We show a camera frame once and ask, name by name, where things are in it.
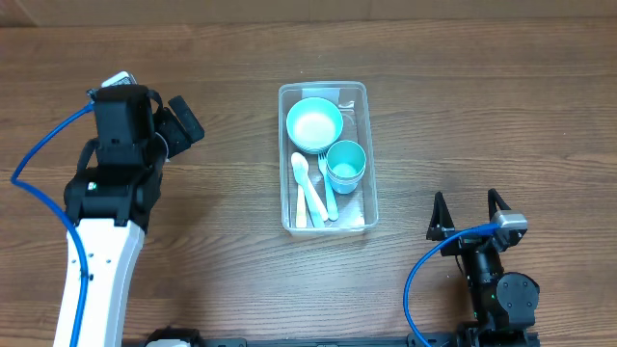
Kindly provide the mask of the light blue plastic fork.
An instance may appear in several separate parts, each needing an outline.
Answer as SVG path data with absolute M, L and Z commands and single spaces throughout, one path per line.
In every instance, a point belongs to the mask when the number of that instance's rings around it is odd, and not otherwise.
M 329 177 L 328 177 L 326 153 L 325 152 L 319 153 L 317 156 L 317 159 L 318 159 L 319 171 L 323 175 L 328 216 L 331 221 L 336 221 L 338 219 L 338 209 L 337 209 L 337 205 L 335 201 L 334 190 L 331 187 Z

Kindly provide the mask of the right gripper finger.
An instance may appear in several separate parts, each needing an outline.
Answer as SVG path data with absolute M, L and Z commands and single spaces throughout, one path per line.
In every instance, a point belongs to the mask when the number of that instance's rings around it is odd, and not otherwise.
M 511 207 L 504 201 L 495 188 L 488 191 L 488 212 L 490 220 L 493 219 L 498 211 L 510 209 Z
M 431 241 L 443 241 L 455 233 L 455 226 L 449 214 L 446 202 L 441 192 L 437 192 L 434 198 L 433 212 L 426 239 Z

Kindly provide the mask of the light blue bowl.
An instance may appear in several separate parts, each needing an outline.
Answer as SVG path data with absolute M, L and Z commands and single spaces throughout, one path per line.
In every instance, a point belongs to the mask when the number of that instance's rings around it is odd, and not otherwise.
M 332 101 L 309 97 L 296 102 L 285 120 L 288 138 L 301 151 L 317 154 L 338 140 L 343 116 Z

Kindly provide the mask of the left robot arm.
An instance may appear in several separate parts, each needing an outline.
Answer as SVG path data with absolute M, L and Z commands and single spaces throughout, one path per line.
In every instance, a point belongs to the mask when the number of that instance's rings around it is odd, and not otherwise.
M 163 167 L 204 136 L 180 95 L 164 102 L 144 85 L 117 85 L 91 99 L 97 135 L 85 143 L 64 191 L 67 275 L 57 346 L 121 345 Z

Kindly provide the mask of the pink cup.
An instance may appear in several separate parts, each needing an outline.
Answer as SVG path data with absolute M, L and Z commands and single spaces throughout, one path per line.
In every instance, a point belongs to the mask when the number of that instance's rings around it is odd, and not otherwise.
M 333 190 L 341 195 L 351 194 L 356 190 L 362 180 L 361 175 L 350 178 L 340 178 L 334 174 L 328 174 L 328 177 Z

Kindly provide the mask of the pale green plastic fork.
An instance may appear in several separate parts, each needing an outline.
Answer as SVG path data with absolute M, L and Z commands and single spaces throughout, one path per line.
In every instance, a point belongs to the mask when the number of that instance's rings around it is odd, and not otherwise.
M 307 161 L 305 161 L 303 164 L 303 171 L 304 171 L 304 190 L 306 192 L 306 198 L 307 198 L 307 203 L 308 203 L 308 209 L 310 211 L 311 214 L 311 218 L 312 218 L 312 223 L 313 226 L 316 228 L 322 228 L 325 226 L 325 223 L 321 217 L 320 214 L 320 210 L 319 210 L 319 206 L 316 202 L 316 199 L 314 198 L 313 194 L 312 194 L 312 183 L 309 180 L 309 164 Z

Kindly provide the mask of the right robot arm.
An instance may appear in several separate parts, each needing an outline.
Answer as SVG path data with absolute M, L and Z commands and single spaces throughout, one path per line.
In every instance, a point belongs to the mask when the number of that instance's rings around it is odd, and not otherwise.
M 497 229 L 489 235 L 466 235 L 440 253 L 457 259 L 466 277 L 474 320 L 459 324 L 452 346 L 538 346 L 535 324 L 540 287 L 529 276 L 506 272 L 499 255 L 519 244 L 528 229 L 523 213 L 511 209 L 495 189 L 488 191 L 489 219 Z

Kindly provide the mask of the white plastic spoon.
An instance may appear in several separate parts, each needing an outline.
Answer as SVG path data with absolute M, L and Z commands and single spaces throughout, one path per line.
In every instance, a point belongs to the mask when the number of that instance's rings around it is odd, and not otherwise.
M 291 155 L 291 165 L 296 182 L 305 192 L 305 199 L 313 226 L 317 228 L 324 227 L 325 222 L 328 220 L 328 212 L 309 179 L 308 160 L 300 152 L 293 152 Z

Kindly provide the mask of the yellow plastic fork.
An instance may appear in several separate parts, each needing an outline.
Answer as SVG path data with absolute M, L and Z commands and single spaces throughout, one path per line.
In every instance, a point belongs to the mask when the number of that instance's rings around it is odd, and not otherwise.
M 297 189 L 295 224 L 298 228 L 306 228 L 308 225 L 305 192 L 301 185 Z

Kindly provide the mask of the teal green cup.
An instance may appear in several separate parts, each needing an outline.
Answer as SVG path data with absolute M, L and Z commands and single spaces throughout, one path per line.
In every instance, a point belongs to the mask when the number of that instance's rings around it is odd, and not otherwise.
M 365 170 L 366 154 L 361 145 L 344 140 L 334 143 L 327 151 L 327 168 L 338 179 L 351 179 Z

